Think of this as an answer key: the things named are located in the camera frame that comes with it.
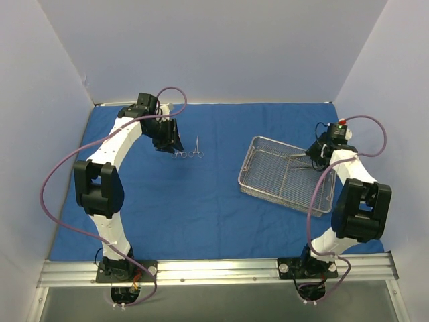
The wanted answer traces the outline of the steel ring-handled forceps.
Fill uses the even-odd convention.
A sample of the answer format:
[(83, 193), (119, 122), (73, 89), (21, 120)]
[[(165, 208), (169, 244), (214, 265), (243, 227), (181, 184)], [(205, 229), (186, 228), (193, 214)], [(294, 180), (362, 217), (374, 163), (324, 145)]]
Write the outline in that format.
[(199, 136), (196, 137), (194, 150), (188, 153), (188, 157), (189, 158), (194, 158), (194, 157), (203, 158), (204, 157), (204, 152), (200, 151), (200, 148), (199, 148)]
[(176, 151), (175, 153), (172, 154), (173, 159), (186, 158), (187, 156), (188, 154), (186, 152), (181, 152), (181, 151)]

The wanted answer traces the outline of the wire mesh instrument tray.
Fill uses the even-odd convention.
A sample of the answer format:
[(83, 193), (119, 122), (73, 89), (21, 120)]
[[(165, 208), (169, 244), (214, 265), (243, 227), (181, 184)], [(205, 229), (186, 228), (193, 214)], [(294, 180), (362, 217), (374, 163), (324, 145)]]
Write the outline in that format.
[(330, 213), (336, 174), (332, 170), (324, 177), (315, 202), (310, 206), (322, 173), (313, 169), (308, 156), (286, 157), (305, 152), (302, 148), (271, 138), (253, 137), (238, 175), (241, 191), (303, 213), (311, 209), (315, 217)]

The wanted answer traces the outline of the steel tweezers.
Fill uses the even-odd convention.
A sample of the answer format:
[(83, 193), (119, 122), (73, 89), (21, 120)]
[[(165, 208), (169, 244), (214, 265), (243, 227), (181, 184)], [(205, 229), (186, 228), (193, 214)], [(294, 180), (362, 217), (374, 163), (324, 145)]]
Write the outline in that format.
[(305, 153), (300, 153), (300, 154), (289, 154), (286, 157), (287, 158), (302, 158), (307, 156)]

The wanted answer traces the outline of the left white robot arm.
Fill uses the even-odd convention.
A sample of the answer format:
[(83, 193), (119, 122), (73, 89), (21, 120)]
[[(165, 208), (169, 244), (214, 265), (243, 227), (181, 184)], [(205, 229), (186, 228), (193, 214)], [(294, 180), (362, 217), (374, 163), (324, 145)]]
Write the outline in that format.
[(173, 154), (182, 151), (174, 106), (160, 104), (158, 98), (141, 93), (137, 102), (122, 108), (112, 129), (97, 150), (85, 161), (74, 164), (76, 202), (91, 218), (102, 239), (101, 269), (120, 281), (135, 274), (131, 244), (121, 222), (120, 210), (125, 191), (119, 169), (132, 145), (141, 137), (151, 138), (157, 151)]

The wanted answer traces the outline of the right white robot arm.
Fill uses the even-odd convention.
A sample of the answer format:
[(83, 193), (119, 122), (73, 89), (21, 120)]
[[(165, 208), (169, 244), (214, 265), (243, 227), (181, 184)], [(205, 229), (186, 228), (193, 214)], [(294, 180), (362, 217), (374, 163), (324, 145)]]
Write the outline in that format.
[(342, 190), (331, 216), (331, 226), (320, 237), (309, 238), (298, 259), (307, 277), (328, 272), (347, 249), (381, 238), (391, 202), (392, 189), (376, 181), (364, 167), (362, 153), (349, 145), (351, 131), (346, 119), (326, 125), (306, 155), (324, 176), (335, 172)]

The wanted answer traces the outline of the aluminium front rail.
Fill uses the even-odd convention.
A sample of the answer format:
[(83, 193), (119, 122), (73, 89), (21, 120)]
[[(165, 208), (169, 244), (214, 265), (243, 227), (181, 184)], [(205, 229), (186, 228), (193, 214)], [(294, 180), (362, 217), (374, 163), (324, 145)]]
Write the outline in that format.
[[(390, 253), (346, 254), (351, 271), (343, 282), (397, 280)], [(131, 286), (131, 282), (98, 283), (96, 266), (91, 262), (45, 262), (38, 287)], [(156, 274), (158, 286), (216, 284), (285, 284), (275, 258), (235, 260), (160, 261)]]

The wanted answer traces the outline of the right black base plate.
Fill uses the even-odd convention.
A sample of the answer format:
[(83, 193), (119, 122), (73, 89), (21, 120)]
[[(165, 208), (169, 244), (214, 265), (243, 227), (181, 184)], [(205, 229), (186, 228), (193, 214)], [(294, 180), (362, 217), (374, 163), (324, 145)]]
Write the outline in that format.
[(295, 279), (330, 279), (339, 276), (334, 262), (323, 262), (300, 257), (277, 258), (278, 276), (281, 280)]

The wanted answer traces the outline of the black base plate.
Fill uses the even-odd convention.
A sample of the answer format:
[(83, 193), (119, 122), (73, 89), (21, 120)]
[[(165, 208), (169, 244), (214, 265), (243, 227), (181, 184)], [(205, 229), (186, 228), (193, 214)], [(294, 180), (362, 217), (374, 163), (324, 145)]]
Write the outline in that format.
[[(146, 268), (154, 277), (158, 272), (158, 261), (155, 260), (138, 260), (138, 262)], [(95, 278), (96, 283), (120, 283), (120, 282), (133, 282), (139, 277), (139, 282), (151, 282), (153, 279), (148, 275), (147, 272), (137, 267), (134, 264), (130, 264), (126, 261), (128, 268), (125, 271), (114, 270), (105, 268), (105, 264), (101, 260), (97, 266), (97, 275)]]
[(281, 280), (295, 279), (330, 279), (339, 276), (334, 262), (323, 262), (300, 257), (277, 258), (278, 276)]

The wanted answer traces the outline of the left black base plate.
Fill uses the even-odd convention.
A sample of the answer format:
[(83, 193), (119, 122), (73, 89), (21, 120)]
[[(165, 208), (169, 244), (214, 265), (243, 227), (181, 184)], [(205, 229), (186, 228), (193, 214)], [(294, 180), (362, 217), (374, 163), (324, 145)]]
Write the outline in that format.
[[(138, 260), (138, 262), (146, 268), (154, 277), (158, 272), (158, 261), (155, 260)], [(95, 278), (96, 283), (120, 283), (120, 282), (133, 282), (139, 277), (139, 282), (151, 282), (153, 279), (148, 275), (147, 272), (137, 267), (134, 264), (130, 264), (126, 261), (128, 268), (125, 271), (114, 270), (105, 268), (105, 264), (101, 260), (97, 266), (97, 275)]]

